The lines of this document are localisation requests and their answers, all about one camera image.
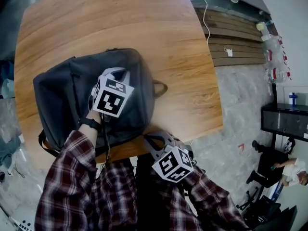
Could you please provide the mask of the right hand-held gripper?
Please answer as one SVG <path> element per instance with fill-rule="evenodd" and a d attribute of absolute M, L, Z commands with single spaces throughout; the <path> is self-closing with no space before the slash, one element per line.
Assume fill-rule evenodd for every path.
<path fill-rule="evenodd" d="M 144 135 L 145 148 L 154 158 L 153 170 L 163 179 L 178 183 L 193 171 L 189 151 L 181 149 L 167 132 Z"/>

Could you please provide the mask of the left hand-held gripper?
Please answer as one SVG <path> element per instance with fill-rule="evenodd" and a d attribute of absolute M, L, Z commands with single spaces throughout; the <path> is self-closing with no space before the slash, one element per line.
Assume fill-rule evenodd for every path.
<path fill-rule="evenodd" d="M 118 82 L 111 78 L 122 78 Z M 134 91 L 130 85 L 130 71 L 122 67 L 107 68 L 99 76 L 92 89 L 92 109 L 99 113 L 119 118 Z"/>

